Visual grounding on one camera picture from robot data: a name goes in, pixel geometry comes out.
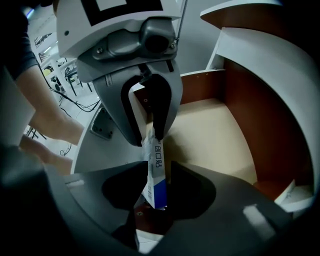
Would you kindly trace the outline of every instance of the white shelf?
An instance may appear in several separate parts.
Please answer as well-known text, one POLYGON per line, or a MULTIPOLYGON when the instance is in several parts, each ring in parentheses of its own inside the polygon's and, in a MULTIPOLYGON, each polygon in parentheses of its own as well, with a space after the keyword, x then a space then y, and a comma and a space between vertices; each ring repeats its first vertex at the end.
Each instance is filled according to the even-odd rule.
POLYGON ((231 0, 228 2, 224 2, 208 9, 203 10, 200 13, 200 17, 209 13, 213 13, 214 11, 227 9, 233 6, 240 6, 240 5, 248 5, 248 4, 270 4, 270 5, 278 5, 280 6, 280 2, 277 0, 231 0))
POLYGON ((287 213, 294 213, 309 208, 313 199, 311 186, 296 186, 293 180, 274 202, 287 213))

